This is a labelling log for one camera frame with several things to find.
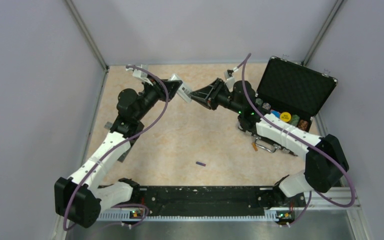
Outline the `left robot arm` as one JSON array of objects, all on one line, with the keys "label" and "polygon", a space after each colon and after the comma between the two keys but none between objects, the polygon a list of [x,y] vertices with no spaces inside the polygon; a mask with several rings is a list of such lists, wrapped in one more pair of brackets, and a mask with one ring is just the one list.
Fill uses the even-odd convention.
[{"label": "left robot arm", "polygon": [[175,95],[189,103],[192,92],[176,74],[161,81],[151,76],[141,81],[141,92],[126,88],[118,94],[118,115],[96,151],[77,171],[55,182],[55,212],[63,218],[63,230],[68,231],[75,225],[89,228],[102,212],[119,204],[129,208],[141,206],[137,182],[122,178],[107,186],[100,184],[117,161],[124,161],[139,136],[157,123],[154,120],[144,127],[141,122],[151,108],[158,101],[167,106]]}]

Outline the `orange battery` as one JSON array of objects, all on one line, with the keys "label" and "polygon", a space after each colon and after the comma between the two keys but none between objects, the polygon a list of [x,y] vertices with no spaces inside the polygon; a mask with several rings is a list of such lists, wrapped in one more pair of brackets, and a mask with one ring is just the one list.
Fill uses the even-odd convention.
[{"label": "orange battery", "polygon": [[256,144],[253,142],[251,145],[252,145],[253,149],[257,152],[258,151],[258,147],[256,146]]}]

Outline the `blue round chip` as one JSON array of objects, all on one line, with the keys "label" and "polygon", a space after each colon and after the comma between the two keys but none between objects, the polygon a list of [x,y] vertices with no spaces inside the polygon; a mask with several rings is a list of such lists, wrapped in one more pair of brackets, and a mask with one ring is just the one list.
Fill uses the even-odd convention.
[{"label": "blue round chip", "polygon": [[280,115],[281,113],[278,112],[278,111],[271,111],[271,114],[273,114],[275,117],[277,117],[278,119],[280,118]]}]

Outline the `black aluminium case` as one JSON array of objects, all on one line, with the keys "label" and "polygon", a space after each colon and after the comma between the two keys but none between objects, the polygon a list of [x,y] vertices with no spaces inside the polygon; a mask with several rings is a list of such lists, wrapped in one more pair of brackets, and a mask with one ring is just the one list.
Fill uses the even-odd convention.
[{"label": "black aluminium case", "polygon": [[[291,121],[287,123],[310,133],[312,118],[320,111],[337,83],[333,77],[274,56],[269,60],[258,87],[254,90],[255,100],[270,112],[290,113]],[[268,138],[242,130],[240,123],[238,128],[258,140],[295,155]]]}]

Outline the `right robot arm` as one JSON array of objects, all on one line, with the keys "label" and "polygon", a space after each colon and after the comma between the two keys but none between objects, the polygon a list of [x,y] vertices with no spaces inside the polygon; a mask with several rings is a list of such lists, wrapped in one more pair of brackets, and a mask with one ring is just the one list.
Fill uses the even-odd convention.
[{"label": "right robot arm", "polygon": [[248,81],[237,81],[229,90],[218,78],[193,91],[191,99],[209,110],[224,107],[238,113],[242,130],[280,144],[304,160],[304,170],[283,177],[274,185],[273,200],[279,206],[287,206],[295,195],[303,192],[326,193],[347,175],[349,165],[335,136],[311,134],[276,117],[256,102]]}]

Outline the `purple battery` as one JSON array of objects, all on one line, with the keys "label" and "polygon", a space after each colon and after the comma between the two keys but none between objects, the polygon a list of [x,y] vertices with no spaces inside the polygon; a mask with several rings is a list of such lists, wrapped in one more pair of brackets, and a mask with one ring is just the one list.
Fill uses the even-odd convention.
[{"label": "purple battery", "polygon": [[206,164],[205,164],[205,163],[202,163],[202,162],[199,162],[199,161],[197,161],[196,164],[199,165],[199,166],[206,167]]}]

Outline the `yellow round chip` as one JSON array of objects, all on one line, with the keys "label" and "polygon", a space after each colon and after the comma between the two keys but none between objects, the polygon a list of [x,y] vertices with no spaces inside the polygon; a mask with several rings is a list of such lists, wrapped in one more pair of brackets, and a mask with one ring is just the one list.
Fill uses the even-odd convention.
[{"label": "yellow round chip", "polygon": [[289,123],[292,120],[292,115],[289,112],[282,112],[279,119],[283,122]]}]

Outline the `white remote control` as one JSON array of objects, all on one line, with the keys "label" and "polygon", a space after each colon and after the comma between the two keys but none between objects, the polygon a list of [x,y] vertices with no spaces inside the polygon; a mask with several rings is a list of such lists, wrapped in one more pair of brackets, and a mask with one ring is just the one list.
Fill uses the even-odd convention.
[{"label": "white remote control", "polygon": [[179,95],[186,103],[191,103],[191,92],[192,88],[189,87],[177,74],[173,73],[168,79],[169,81],[181,81],[181,85],[176,91],[176,94]]}]

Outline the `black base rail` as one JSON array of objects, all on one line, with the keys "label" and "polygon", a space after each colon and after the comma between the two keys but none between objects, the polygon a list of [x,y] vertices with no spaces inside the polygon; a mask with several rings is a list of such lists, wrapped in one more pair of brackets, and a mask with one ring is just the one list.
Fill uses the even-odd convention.
[{"label": "black base rail", "polygon": [[287,198],[270,186],[141,186],[116,218],[138,222],[291,222],[306,205],[304,194]]}]

